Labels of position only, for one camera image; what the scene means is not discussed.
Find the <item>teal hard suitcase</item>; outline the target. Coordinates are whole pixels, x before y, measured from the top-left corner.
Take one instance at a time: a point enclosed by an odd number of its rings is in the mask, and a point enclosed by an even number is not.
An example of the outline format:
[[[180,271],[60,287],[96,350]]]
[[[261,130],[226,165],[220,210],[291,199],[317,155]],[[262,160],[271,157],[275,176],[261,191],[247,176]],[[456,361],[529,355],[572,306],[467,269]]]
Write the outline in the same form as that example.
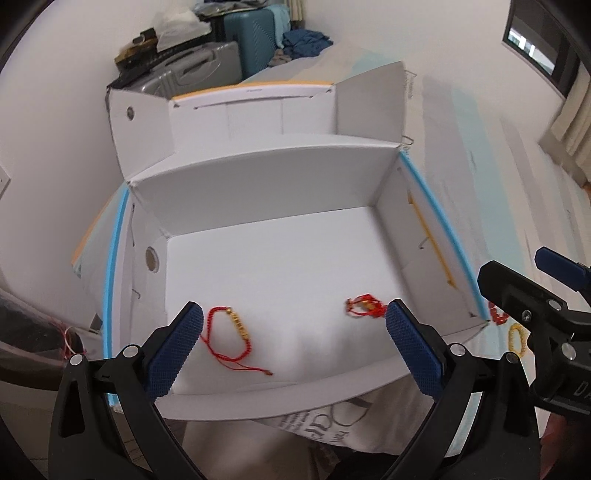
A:
[[[283,34],[290,31],[290,11],[283,4],[234,11],[222,16],[226,42],[238,44],[242,76],[252,77],[266,69],[277,49],[283,49]]]

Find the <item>blue folded clothes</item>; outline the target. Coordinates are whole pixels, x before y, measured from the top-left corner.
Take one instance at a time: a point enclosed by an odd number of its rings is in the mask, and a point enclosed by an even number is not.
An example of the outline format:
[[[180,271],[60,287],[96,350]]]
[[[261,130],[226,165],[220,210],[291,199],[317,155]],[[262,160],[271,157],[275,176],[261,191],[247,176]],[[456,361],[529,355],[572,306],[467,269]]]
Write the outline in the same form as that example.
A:
[[[296,29],[283,34],[283,53],[293,60],[318,57],[332,45],[332,39],[320,31]]]

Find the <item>grey hard suitcase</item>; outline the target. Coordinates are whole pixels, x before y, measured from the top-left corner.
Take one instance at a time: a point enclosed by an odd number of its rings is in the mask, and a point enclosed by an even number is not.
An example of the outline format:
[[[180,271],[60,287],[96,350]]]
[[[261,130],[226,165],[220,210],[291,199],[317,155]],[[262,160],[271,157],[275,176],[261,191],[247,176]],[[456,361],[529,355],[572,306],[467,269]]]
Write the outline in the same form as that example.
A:
[[[171,99],[242,81],[238,43],[211,42],[187,48],[150,67],[121,75],[108,90],[130,90]]]

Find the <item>beige curtain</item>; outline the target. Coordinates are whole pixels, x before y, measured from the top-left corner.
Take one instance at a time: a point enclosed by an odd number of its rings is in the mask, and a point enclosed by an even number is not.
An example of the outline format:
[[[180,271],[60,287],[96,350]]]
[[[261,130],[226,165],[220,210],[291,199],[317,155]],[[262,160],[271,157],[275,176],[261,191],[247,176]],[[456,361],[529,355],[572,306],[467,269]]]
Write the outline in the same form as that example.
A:
[[[590,74],[580,65],[560,113],[539,142],[552,161],[581,188],[590,184],[590,97]]]

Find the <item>dark window frame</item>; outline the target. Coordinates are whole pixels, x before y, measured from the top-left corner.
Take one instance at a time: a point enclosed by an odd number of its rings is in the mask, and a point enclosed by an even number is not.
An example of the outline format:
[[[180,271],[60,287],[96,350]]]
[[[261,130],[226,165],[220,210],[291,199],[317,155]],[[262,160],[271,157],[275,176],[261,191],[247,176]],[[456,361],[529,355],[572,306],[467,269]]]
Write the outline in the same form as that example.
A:
[[[503,42],[534,67],[566,98],[580,58],[558,24],[537,2],[512,0]]]

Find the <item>open white cardboard box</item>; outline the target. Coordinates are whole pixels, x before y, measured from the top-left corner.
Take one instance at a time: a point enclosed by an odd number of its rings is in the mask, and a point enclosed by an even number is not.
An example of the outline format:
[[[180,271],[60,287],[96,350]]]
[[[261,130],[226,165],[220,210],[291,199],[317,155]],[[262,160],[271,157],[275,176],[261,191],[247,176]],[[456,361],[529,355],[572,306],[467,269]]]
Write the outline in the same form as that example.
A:
[[[211,318],[164,417],[278,417],[405,376],[384,322],[346,312],[361,294],[403,300],[451,343],[483,329],[468,256],[403,152],[406,76],[398,62],[339,83],[109,91],[124,181],[73,267],[106,356],[188,302]]]

